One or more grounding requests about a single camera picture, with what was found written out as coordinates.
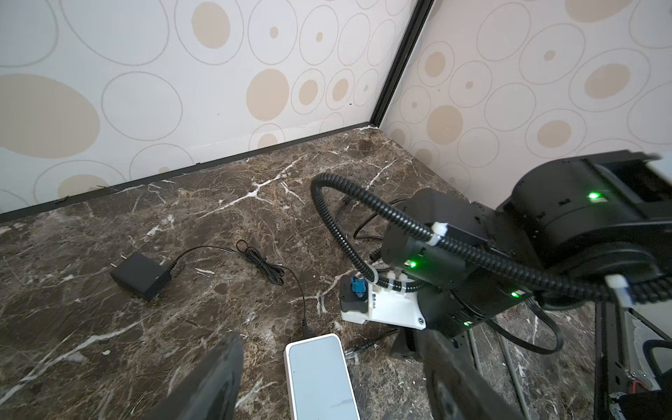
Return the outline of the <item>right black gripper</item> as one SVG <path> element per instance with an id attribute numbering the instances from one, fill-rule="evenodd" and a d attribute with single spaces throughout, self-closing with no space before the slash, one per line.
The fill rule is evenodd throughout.
<path id="1" fill-rule="evenodd" d="M 416 330 L 402 327 L 395 336 L 390 356 L 398 360 L 435 362 L 436 353 L 432 349 L 433 330 Z"/>

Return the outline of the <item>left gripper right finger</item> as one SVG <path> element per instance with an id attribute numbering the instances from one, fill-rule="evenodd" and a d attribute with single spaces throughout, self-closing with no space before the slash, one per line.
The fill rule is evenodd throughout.
<path id="1" fill-rule="evenodd" d="M 440 332 L 420 332 L 419 350 L 432 417 L 435 419 L 521 419 Z"/>

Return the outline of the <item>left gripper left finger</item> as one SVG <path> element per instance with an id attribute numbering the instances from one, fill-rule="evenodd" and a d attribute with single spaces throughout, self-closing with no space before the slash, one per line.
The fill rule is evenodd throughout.
<path id="1" fill-rule="evenodd" d="M 243 340 L 228 332 L 146 419 L 231 419 L 243 377 Z"/>

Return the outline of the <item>white network switch box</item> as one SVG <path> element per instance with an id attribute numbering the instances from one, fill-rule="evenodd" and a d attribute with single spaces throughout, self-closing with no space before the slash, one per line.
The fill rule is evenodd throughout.
<path id="1" fill-rule="evenodd" d="M 358 419 L 348 366 L 336 334 L 285 347 L 285 373 L 292 419 Z"/>

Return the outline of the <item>small black power adapter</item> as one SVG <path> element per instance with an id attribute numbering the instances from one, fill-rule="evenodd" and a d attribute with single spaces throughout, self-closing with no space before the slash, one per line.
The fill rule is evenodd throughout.
<path id="1" fill-rule="evenodd" d="M 122 260 L 110 276 L 124 290 L 147 302 L 155 299 L 172 281 L 168 267 L 138 252 Z"/>

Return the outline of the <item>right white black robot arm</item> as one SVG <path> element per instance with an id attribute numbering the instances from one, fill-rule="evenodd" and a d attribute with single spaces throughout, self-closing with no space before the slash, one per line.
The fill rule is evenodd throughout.
<path id="1" fill-rule="evenodd" d="M 621 307 L 671 298 L 671 178 L 663 158 L 619 150 L 537 166 L 498 208 L 425 188 L 399 203 L 334 173 L 311 182 L 313 204 L 357 269 L 341 285 L 346 321 L 399 329 L 392 354 L 420 359 L 424 330 L 460 336 L 525 303 L 539 318 L 585 302 Z M 361 257 L 324 197 L 334 189 L 388 226 Z"/>

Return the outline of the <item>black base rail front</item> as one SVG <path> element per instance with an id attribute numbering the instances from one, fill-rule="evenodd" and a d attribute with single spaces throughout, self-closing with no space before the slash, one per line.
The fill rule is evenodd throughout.
<path id="1" fill-rule="evenodd" d="M 633 309 L 595 306 L 595 419 L 671 418 L 671 336 Z"/>

